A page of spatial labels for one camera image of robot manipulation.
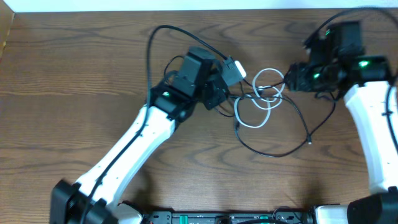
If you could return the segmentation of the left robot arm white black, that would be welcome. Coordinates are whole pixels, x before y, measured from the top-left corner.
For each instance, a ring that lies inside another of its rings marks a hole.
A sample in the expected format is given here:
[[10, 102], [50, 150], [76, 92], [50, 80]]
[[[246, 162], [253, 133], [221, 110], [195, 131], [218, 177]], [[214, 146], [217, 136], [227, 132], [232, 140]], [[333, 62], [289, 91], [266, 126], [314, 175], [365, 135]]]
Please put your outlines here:
[[149, 100], [110, 151], [74, 184], [61, 180], [52, 190], [50, 223], [142, 223], [133, 206], [120, 201], [126, 187], [149, 156], [193, 113], [198, 102], [210, 110], [224, 100], [228, 87], [246, 76], [228, 57], [218, 61], [192, 47], [170, 84], [150, 89]]

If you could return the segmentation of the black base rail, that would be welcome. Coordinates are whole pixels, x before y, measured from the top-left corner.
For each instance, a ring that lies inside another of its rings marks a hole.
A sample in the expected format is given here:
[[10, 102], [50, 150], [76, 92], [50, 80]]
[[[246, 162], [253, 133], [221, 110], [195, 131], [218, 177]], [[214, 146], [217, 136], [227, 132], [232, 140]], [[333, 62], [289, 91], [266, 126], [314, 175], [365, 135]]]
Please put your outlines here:
[[280, 207], [266, 212], [176, 212], [173, 210], [156, 210], [142, 214], [139, 224], [227, 224], [260, 220], [271, 223], [271, 220], [288, 224], [316, 224], [313, 212]]

